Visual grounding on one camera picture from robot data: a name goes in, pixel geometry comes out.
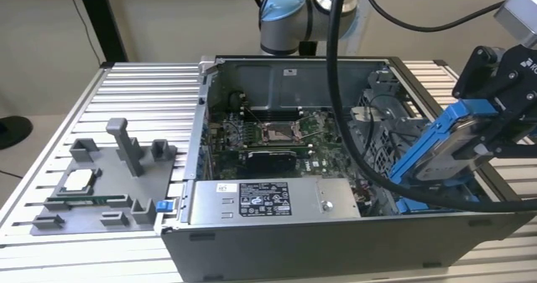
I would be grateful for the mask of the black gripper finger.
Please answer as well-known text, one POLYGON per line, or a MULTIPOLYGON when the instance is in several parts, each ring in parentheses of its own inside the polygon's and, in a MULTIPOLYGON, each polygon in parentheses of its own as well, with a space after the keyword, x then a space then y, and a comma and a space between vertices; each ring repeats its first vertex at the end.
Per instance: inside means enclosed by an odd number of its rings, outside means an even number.
POLYGON ((499 47, 475 47, 452 87, 455 99, 485 99, 490 96, 489 82, 503 53, 505 49, 499 47))
POLYGON ((467 162, 473 170, 493 158, 535 158, 535 145, 518 143, 535 128, 533 109, 533 106, 506 109, 497 116, 481 119, 471 129, 473 137, 454 151, 452 158, 467 162))

